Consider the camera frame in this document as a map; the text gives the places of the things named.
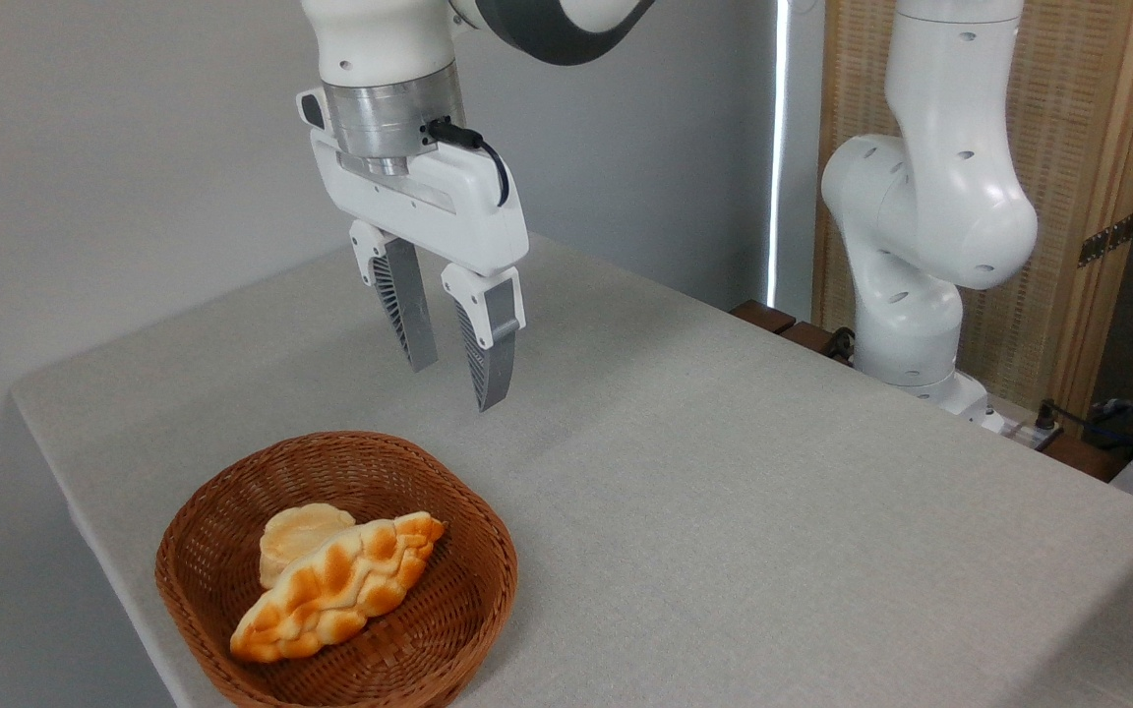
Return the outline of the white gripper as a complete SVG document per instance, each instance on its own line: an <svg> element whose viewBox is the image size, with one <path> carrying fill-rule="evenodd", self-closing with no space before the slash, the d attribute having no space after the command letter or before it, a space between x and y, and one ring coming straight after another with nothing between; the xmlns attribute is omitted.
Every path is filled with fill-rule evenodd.
<svg viewBox="0 0 1133 708"><path fill-rule="evenodd" d="M297 109L310 123L329 197L358 219L349 238L363 282L377 292L409 367L423 372L438 360L417 245L454 262L442 282L455 302L477 404L499 404L516 372L516 335L526 327L520 273L511 267L529 251L516 185L501 202L489 154L449 144L409 157L403 176L370 174L338 147L322 89L298 93Z"/></svg>

